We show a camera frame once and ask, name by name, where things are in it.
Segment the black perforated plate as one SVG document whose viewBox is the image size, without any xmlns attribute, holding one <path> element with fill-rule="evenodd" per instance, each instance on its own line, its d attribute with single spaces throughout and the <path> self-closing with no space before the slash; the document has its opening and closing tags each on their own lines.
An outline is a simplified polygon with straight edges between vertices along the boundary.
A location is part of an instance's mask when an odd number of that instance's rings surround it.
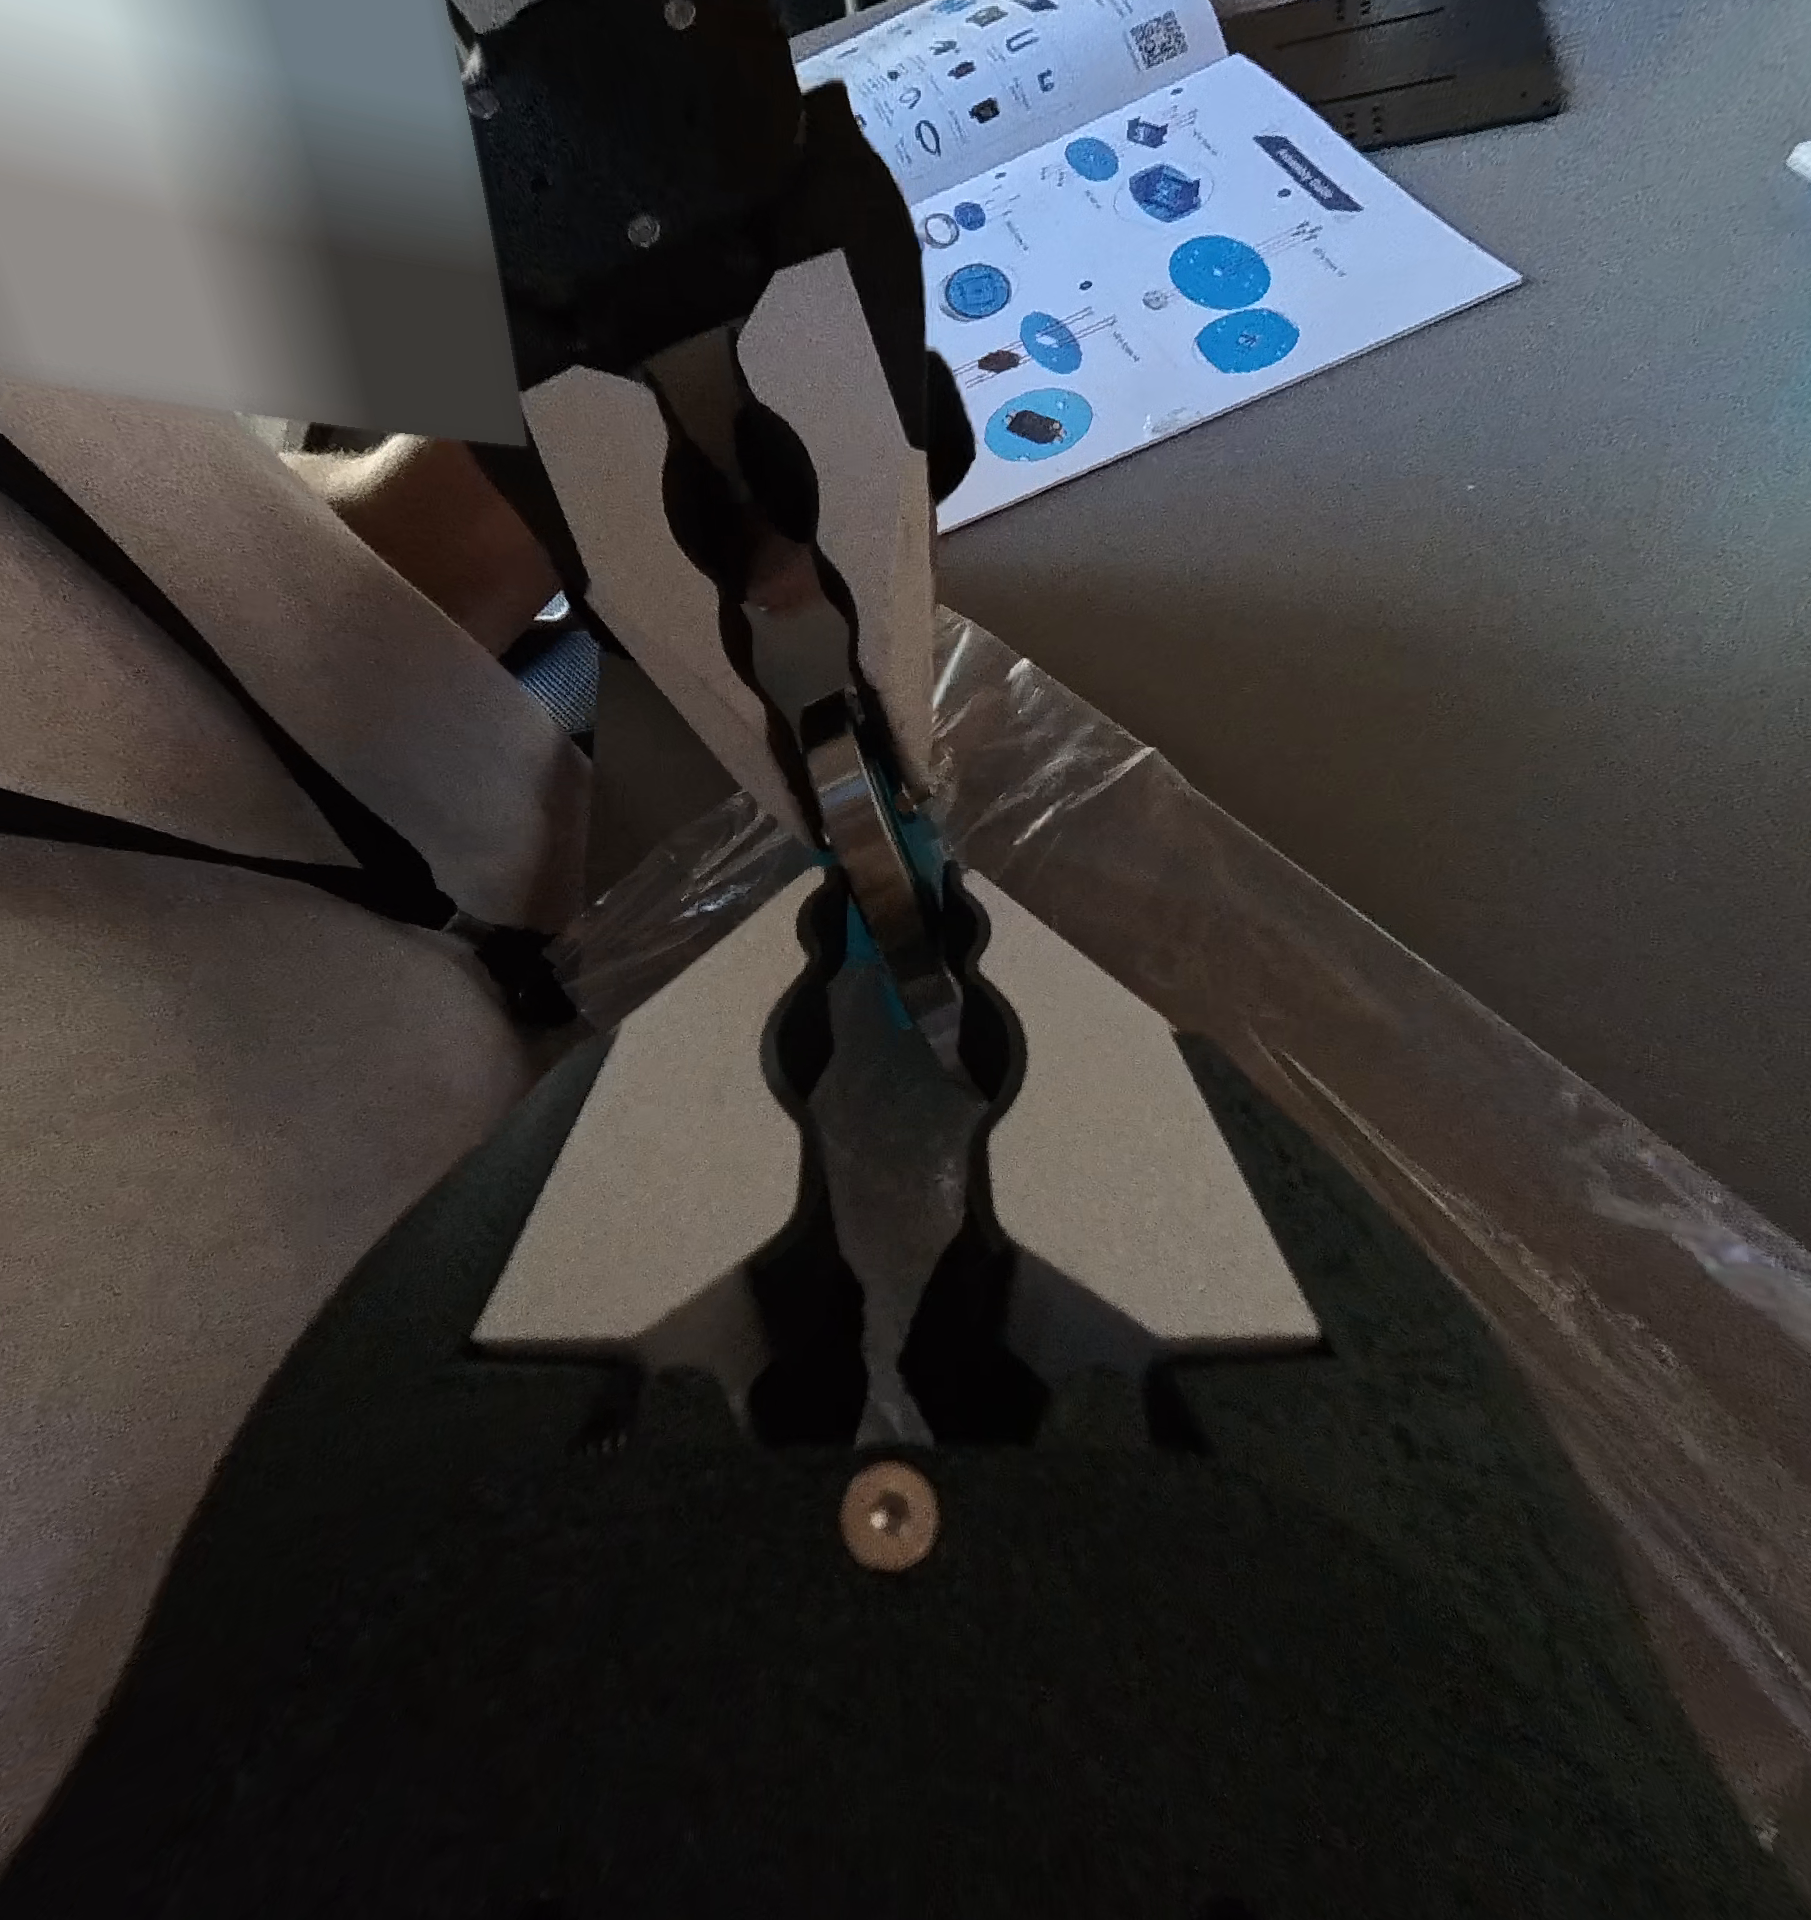
<svg viewBox="0 0 1811 1920">
<path fill-rule="evenodd" d="M 1233 53 L 1366 153 L 1564 110 L 1541 4 L 1216 4 L 1216 15 Z"/>
</svg>

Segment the person's left hand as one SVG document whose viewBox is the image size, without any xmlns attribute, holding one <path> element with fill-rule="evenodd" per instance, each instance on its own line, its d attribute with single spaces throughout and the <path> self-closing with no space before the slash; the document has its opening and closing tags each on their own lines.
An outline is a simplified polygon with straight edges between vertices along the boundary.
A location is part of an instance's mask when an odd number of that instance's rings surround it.
<svg viewBox="0 0 1811 1920">
<path fill-rule="evenodd" d="M 794 542 L 769 524 L 758 528 L 749 556 L 746 610 L 776 621 L 831 610 L 812 543 Z"/>
</svg>

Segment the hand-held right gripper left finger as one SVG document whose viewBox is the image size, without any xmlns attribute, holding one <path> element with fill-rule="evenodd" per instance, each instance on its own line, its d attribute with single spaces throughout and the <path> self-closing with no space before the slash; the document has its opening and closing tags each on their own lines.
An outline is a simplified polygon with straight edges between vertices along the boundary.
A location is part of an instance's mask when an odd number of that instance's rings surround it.
<svg viewBox="0 0 1811 1920">
<path fill-rule="evenodd" d="M 858 1435 L 867 1314 L 812 1113 L 845 947 L 845 881 L 802 873 L 615 1025 L 481 1350 L 687 1370 L 763 1443 Z"/>
</svg>

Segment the grey desk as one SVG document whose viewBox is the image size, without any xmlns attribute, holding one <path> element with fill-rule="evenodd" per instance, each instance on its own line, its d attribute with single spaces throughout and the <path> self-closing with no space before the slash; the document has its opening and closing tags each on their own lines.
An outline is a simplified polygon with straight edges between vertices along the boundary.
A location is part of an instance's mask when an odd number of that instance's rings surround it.
<svg viewBox="0 0 1811 1920">
<path fill-rule="evenodd" d="M 946 543 L 946 599 L 1811 1252 L 1811 4 L 1547 4 L 1381 168 L 1520 290 Z"/>
</svg>

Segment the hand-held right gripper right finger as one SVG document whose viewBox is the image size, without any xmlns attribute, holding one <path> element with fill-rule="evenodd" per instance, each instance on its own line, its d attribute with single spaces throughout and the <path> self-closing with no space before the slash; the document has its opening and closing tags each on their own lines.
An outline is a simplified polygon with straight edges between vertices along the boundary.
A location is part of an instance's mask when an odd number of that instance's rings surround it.
<svg viewBox="0 0 1811 1920">
<path fill-rule="evenodd" d="M 944 876 L 962 1212 L 901 1336 L 939 1447 L 1024 1447 L 1081 1376 L 1145 1404 L 1178 1361 L 1292 1357 L 1322 1321 L 1190 1048 L 987 877 Z"/>
</svg>

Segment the clear plastic bag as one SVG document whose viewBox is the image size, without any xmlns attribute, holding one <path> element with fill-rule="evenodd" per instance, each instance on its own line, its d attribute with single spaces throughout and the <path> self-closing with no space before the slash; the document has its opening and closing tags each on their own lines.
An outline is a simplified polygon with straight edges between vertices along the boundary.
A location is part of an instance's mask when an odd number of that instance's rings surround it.
<svg viewBox="0 0 1811 1920">
<path fill-rule="evenodd" d="M 961 859 L 1216 1041 L 1493 1323 L 1811 1901 L 1811 1252 L 948 610 L 932 742 Z"/>
</svg>

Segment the blue disc with bearing ring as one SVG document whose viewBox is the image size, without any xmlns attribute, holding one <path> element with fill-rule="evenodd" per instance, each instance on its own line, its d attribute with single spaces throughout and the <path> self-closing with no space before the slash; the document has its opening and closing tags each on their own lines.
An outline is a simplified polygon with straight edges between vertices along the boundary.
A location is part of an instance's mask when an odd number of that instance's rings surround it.
<svg viewBox="0 0 1811 1920">
<path fill-rule="evenodd" d="M 850 686 L 801 708 L 801 755 L 820 832 L 884 960 L 900 1005 L 948 1075 L 961 1075 L 962 994 L 946 966 L 939 901 L 905 849 L 888 785 L 865 748 Z"/>
</svg>

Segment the assembly instruction booklet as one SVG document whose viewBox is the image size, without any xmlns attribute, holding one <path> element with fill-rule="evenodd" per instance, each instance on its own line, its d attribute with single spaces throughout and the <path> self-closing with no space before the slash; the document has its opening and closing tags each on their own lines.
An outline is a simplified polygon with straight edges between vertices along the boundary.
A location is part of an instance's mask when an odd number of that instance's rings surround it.
<svg viewBox="0 0 1811 1920">
<path fill-rule="evenodd" d="M 917 4 L 796 77 L 912 212 L 977 441 L 944 534 L 1520 285 L 1210 4 Z"/>
</svg>

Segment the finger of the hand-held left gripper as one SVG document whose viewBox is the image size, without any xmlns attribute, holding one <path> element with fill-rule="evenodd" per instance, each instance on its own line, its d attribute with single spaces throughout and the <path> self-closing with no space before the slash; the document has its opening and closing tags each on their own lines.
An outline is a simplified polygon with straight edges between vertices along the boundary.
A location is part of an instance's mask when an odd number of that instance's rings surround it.
<svg viewBox="0 0 1811 1920">
<path fill-rule="evenodd" d="M 722 591 L 669 528 L 669 428 L 654 387 L 569 366 L 524 395 L 524 423 L 589 575 L 593 614 L 740 785 L 820 850 L 771 755 L 769 708 L 726 652 Z"/>
<path fill-rule="evenodd" d="M 810 457 L 820 558 L 854 610 L 854 660 L 873 686 L 912 800 L 932 791 L 939 599 L 926 454 L 909 447 L 847 255 L 771 275 L 740 338 L 749 395 Z"/>
</svg>

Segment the person's left forearm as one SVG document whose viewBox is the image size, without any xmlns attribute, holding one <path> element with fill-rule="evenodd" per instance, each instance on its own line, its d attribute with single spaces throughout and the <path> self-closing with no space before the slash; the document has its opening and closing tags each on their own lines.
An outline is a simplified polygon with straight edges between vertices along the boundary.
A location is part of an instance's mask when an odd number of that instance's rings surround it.
<svg viewBox="0 0 1811 1920">
<path fill-rule="evenodd" d="M 281 463 L 497 660 L 563 591 L 558 566 L 463 441 L 390 433 L 370 450 L 285 450 Z"/>
</svg>

